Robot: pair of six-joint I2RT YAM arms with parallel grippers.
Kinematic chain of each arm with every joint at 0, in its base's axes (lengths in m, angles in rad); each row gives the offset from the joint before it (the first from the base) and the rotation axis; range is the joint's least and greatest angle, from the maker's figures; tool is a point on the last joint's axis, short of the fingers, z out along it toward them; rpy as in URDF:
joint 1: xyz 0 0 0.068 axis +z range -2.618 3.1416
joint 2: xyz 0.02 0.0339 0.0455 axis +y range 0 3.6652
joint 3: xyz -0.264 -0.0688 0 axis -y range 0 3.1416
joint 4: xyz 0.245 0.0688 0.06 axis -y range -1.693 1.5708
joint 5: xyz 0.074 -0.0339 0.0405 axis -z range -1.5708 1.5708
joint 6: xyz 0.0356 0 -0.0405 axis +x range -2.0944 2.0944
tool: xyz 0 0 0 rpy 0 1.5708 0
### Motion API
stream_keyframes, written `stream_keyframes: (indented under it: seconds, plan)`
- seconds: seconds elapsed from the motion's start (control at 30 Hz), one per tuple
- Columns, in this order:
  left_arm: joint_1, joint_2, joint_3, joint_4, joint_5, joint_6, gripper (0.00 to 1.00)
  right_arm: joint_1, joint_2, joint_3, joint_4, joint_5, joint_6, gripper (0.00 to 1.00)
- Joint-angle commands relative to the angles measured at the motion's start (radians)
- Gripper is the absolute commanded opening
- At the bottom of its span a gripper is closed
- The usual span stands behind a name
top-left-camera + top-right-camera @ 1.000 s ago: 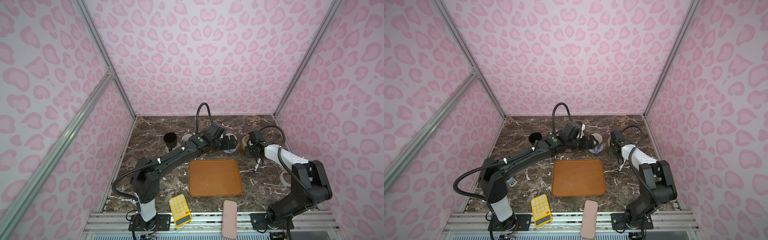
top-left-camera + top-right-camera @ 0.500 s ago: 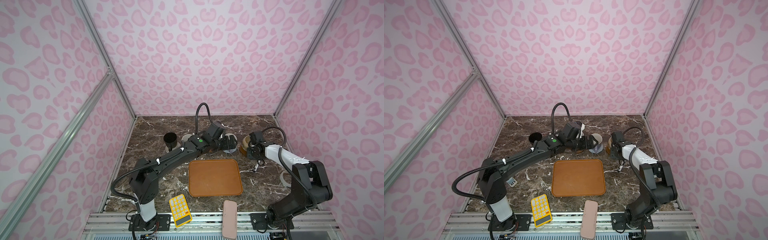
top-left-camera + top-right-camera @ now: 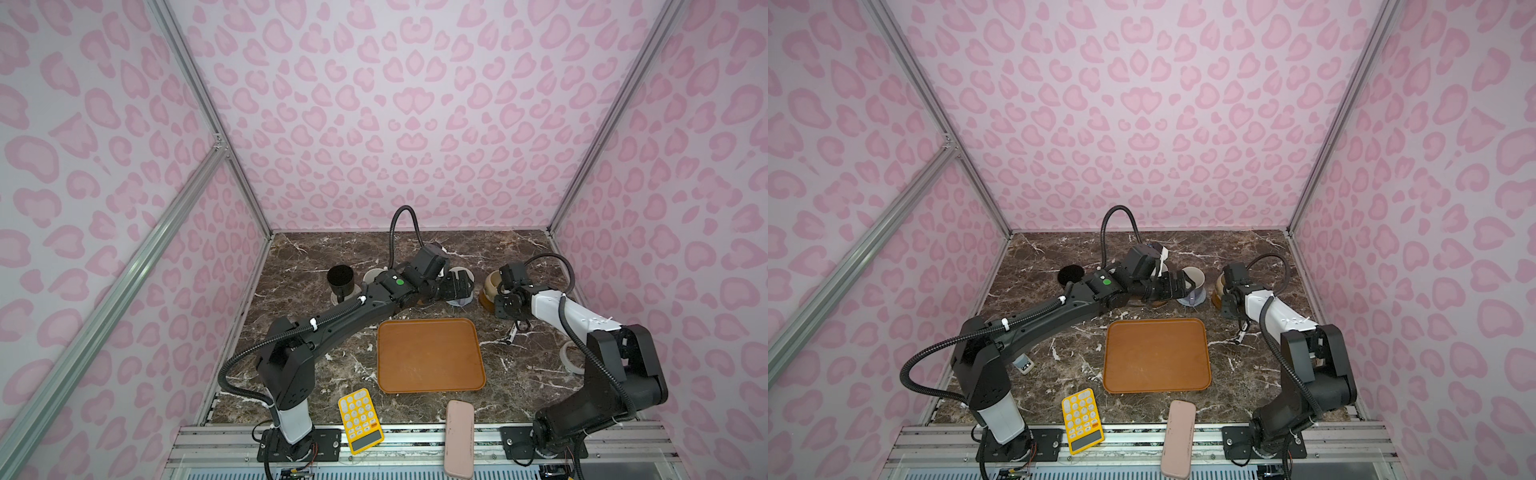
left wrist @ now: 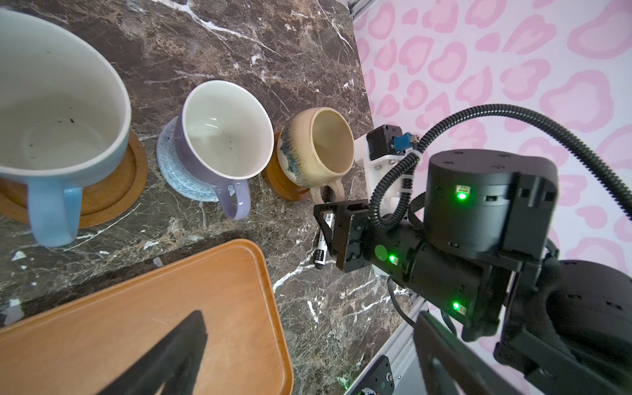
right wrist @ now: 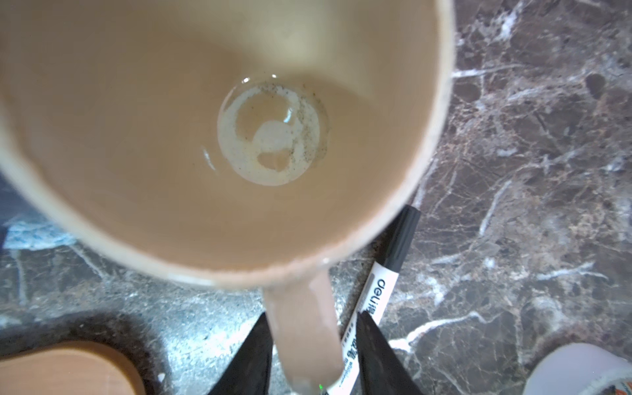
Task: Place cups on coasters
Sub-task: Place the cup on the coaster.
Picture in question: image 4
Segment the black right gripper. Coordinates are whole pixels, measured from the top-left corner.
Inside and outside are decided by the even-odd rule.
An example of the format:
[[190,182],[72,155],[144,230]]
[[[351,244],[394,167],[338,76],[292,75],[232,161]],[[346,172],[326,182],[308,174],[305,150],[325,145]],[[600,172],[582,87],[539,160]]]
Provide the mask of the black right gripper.
[[[326,214],[334,215],[328,225]],[[366,200],[323,203],[314,206],[314,218],[329,253],[344,273],[375,266],[384,273],[395,273],[395,229],[374,226]]]

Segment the light blue woven coaster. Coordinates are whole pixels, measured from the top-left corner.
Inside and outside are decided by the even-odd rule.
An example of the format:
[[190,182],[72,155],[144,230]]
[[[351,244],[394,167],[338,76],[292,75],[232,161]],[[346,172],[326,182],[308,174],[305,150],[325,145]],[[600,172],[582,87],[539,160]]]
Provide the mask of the light blue woven coaster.
[[194,175],[180,161],[174,141],[179,124],[179,117],[174,117],[161,130],[157,140],[156,160],[163,178],[172,189],[186,198],[199,202],[219,202],[215,187],[222,177],[211,172]]

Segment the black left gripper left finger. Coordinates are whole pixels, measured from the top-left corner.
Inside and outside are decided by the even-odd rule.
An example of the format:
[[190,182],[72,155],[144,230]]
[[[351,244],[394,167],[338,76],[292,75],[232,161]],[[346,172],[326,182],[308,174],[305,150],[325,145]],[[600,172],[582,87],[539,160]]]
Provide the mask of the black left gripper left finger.
[[196,385],[207,339],[202,312],[195,310],[100,392],[191,394]]

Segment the blue handled white mug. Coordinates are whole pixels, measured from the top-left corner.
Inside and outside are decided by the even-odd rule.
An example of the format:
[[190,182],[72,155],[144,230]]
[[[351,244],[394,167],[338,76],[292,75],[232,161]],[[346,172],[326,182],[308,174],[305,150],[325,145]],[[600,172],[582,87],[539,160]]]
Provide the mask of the blue handled white mug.
[[91,45],[51,22],[1,12],[1,175],[27,187],[40,245],[75,240],[83,190],[123,160],[131,115],[121,77]]

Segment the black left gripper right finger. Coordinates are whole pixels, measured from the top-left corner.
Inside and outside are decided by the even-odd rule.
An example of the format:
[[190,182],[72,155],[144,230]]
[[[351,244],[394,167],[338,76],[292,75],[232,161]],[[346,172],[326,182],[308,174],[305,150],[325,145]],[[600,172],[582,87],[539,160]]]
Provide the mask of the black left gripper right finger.
[[429,312],[419,313],[414,342],[429,394],[518,394]]

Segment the dark wooden saucer coaster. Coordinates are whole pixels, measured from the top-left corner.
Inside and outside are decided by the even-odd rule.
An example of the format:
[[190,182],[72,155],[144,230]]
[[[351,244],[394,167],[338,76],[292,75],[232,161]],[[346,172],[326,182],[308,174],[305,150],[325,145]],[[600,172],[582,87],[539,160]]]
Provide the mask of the dark wooden saucer coaster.
[[[79,227],[100,225],[123,214],[142,194],[147,176],[145,150],[138,137],[131,133],[128,148],[117,169],[83,190]],[[24,184],[1,180],[1,214],[21,223],[29,222],[27,187]]]

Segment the beige glazed mug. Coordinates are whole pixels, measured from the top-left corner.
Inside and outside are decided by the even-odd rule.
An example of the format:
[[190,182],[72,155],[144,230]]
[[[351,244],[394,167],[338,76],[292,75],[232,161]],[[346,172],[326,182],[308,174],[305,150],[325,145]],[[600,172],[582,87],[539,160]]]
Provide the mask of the beige glazed mug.
[[293,184],[309,189],[314,203],[324,201],[320,189],[332,189],[334,200],[346,199],[342,178],[354,163],[354,138],[347,120],[329,107],[304,110],[281,130],[277,158]]

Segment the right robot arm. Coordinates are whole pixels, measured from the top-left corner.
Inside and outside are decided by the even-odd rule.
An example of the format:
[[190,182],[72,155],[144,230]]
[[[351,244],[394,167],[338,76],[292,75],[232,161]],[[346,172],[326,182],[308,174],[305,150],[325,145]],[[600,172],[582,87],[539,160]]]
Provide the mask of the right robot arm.
[[469,149],[431,157],[426,192],[390,229],[365,200],[314,217],[342,271],[376,266],[462,324],[454,337],[429,313],[416,321],[429,393],[511,393],[467,347],[499,335],[495,359],[543,393],[628,394],[630,277],[560,259],[548,238],[557,199],[552,161]]

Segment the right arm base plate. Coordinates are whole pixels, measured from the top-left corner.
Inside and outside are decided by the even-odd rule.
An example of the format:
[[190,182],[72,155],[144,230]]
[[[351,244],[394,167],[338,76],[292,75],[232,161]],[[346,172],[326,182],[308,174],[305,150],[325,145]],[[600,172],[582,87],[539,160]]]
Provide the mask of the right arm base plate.
[[394,390],[395,383],[390,360],[386,355],[380,355],[368,370],[356,379],[346,394],[392,395]]

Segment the brown wooden saucer coaster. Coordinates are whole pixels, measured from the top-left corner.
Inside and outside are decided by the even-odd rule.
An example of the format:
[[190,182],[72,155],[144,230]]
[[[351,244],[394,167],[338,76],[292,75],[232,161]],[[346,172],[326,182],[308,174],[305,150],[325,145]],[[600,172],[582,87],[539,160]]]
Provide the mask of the brown wooden saucer coaster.
[[309,188],[296,184],[296,176],[288,176],[286,171],[296,170],[296,158],[287,152],[287,146],[279,148],[279,138],[282,130],[274,133],[274,153],[263,171],[263,177],[272,191],[280,198],[289,202],[300,202],[311,198]]

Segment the purple mug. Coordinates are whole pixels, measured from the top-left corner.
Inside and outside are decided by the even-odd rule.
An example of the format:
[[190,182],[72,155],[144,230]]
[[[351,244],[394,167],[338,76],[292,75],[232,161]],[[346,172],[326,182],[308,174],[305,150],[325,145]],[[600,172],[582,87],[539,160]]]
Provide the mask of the purple mug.
[[250,213],[248,180],[272,158],[273,125],[245,88],[222,80],[204,82],[184,102],[174,148],[184,169],[212,186],[226,216],[239,221]]

